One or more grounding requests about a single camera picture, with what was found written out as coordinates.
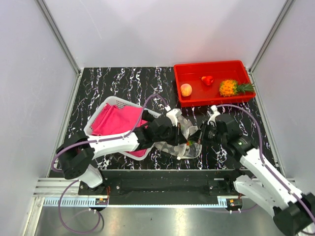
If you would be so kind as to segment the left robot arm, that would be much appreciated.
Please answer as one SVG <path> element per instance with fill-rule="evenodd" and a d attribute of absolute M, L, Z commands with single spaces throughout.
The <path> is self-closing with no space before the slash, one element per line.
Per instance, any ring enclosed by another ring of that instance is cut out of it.
<path fill-rule="evenodd" d="M 116 152 L 149 149 L 158 142 L 178 146 L 185 144 L 187 138 L 179 122 L 173 123 L 170 118 L 159 116 L 131 131 L 100 136 L 95 140 L 80 131 L 57 149 L 56 157 L 65 179 L 82 181 L 93 193 L 100 195 L 106 190 L 106 182 L 100 171 L 91 165 L 92 160 Z"/>

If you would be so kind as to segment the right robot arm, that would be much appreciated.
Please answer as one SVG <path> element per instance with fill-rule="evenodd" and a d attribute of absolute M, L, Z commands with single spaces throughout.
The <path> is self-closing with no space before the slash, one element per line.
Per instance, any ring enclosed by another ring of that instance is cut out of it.
<path fill-rule="evenodd" d="M 261 153 L 255 143 L 244 136 L 237 121 L 229 114 L 213 114 L 189 137 L 201 145 L 221 145 L 229 156 L 246 167 L 259 181 L 254 182 L 240 170 L 223 183 L 229 195 L 237 192 L 250 198 L 272 218 L 286 236 L 303 232 L 315 222 L 315 196 L 305 194 L 291 184 Z"/>

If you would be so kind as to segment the red fake pepper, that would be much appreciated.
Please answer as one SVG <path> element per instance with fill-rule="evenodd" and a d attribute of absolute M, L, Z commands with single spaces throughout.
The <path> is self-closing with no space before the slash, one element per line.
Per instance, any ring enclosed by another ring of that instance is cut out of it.
<path fill-rule="evenodd" d="M 212 76 L 203 76 L 201 77 L 201 81 L 206 86 L 211 86 L 214 82 L 214 78 Z"/>

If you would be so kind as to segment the fake carrot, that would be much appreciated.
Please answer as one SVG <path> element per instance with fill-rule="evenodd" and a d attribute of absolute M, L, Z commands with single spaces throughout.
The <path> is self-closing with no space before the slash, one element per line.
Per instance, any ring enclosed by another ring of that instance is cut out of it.
<path fill-rule="evenodd" d="M 194 145 L 194 144 L 195 144 L 195 142 L 193 142 L 193 141 L 188 141 L 188 142 L 187 142 L 187 146 L 189 146 L 189 147 L 192 146 L 192 145 Z"/>

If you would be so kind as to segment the polka dot zip bag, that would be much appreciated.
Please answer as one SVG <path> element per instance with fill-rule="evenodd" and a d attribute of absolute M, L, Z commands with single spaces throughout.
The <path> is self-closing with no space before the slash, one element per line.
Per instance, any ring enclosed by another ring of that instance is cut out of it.
<path fill-rule="evenodd" d="M 197 158 L 202 151 L 202 145 L 189 141 L 188 138 L 198 131 L 198 127 L 194 126 L 191 121 L 180 115 L 178 117 L 181 133 L 179 135 L 179 143 L 157 142 L 154 147 L 162 152 L 168 153 L 180 159 Z"/>

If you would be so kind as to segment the fake peach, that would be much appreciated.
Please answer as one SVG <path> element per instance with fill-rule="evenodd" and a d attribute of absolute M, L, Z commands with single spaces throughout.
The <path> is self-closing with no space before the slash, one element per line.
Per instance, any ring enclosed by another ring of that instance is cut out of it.
<path fill-rule="evenodd" d="M 192 87 L 190 84 L 182 84 L 180 86 L 180 93 L 182 97 L 188 97 L 192 94 Z"/>

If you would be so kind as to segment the fake pineapple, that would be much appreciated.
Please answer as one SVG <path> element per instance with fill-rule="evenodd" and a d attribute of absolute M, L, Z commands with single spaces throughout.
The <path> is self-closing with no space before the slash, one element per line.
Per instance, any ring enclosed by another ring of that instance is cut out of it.
<path fill-rule="evenodd" d="M 232 79 L 227 79 L 220 83 L 219 93 L 223 97 L 237 96 L 246 92 L 254 92 L 254 85 L 251 83 L 240 84 Z"/>

